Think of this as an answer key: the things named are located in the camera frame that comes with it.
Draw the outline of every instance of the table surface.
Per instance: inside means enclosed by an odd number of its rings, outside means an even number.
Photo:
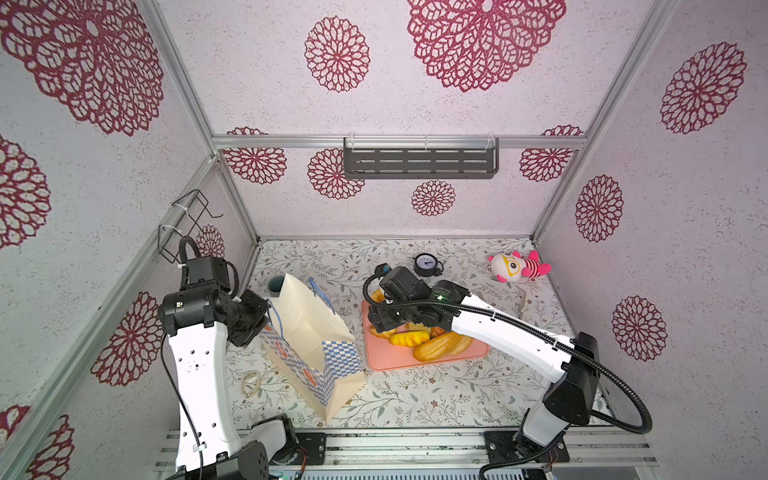
[[[285,412],[297,428],[517,426],[541,396],[546,382],[533,369],[491,348],[483,359],[460,360],[409,369],[374,372],[368,367],[362,332],[362,283],[376,265],[412,268],[426,252],[445,265],[440,280],[451,280],[480,293],[500,310],[569,336],[573,331],[546,278],[528,283],[500,283],[487,258],[500,252],[532,250],[530,240],[270,240],[260,247],[250,288],[266,295],[268,279],[291,273],[313,277],[354,334],[366,374],[366,386],[330,423],[322,420],[266,357],[257,337],[247,348],[230,346],[227,381],[238,429]],[[432,285],[435,279],[426,279]],[[247,398],[242,379],[258,372],[260,388]],[[610,415],[598,391],[594,408]]]

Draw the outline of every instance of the alarm clock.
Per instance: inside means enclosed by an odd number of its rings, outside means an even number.
[[[413,271],[418,276],[441,276],[443,265],[434,255],[420,253],[413,259]]]

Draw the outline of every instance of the blue checkered pattern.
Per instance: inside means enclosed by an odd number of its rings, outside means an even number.
[[[353,342],[323,342],[326,357],[326,378],[341,379],[362,372],[360,357]]]
[[[301,358],[296,354],[296,351],[291,348],[288,342],[280,336],[280,334],[273,329],[273,327],[265,328],[261,331],[260,336],[266,342],[266,344],[274,350],[277,354],[277,358],[283,360],[288,368],[293,372],[296,377],[299,378],[301,383],[317,398],[320,403],[327,406],[331,400],[331,394],[333,393],[333,387],[335,386],[335,379],[331,375],[327,375],[324,372],[315,370],[308,366]],[[311,375],[315,384],[313,384],[307,373]]]

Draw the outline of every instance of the paper bag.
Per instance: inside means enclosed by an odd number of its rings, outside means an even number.
[[[286,274],[272,299],[272,325],[260,336],[267,355],[320,417],[330,419],[366,384],[355,337],[344,320]]]

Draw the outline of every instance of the plush toy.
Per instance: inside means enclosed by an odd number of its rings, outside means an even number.
[[[502,283],[520,282],[524,278],[534,279],[552,271],[552,265],[539,260],[536,250],[532,251],[528,258],[515,251],[511,257],[500,253],[488,257],[488,261],[491,262],[491,273]]]

